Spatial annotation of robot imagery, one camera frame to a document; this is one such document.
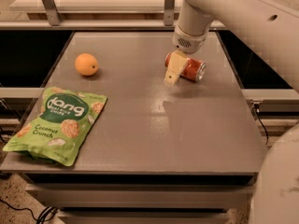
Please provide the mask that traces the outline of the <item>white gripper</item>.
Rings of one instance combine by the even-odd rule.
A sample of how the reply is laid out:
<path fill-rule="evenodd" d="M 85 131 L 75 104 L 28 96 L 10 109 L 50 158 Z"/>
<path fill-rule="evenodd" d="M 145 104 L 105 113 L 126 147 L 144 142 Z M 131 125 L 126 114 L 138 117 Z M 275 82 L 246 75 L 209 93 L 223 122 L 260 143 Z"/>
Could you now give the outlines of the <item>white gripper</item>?
<path fill-rule="evenodd" d="M 170 52 L 166 57 L 167 70 L 164 76 L 166 85 L 174 86 L 177 83 L 188 63 L 188 56 L 185 53 L 194 54 L 197 52 L 206 41 L 207 33 L 207 27 L 200 29 L 198 35 L 192 35 L 178 25 L 176 26 L 172 42 L 178 50 Z"/>

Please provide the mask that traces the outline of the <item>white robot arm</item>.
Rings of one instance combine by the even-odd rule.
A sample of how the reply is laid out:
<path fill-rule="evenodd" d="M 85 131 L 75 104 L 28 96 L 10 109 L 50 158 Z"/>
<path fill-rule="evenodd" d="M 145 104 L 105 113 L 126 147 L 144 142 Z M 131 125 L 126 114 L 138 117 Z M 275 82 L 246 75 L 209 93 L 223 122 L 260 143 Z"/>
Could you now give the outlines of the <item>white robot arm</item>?
<path fill-rule="evenodd" d="M 173 44 L 195 53 L 221 21 L 299 91 L 299 17 L 271 0 L 182 0 Z M 299 125 L 268 150 L 252 196 L 249 224 L 299 224 Z"/>

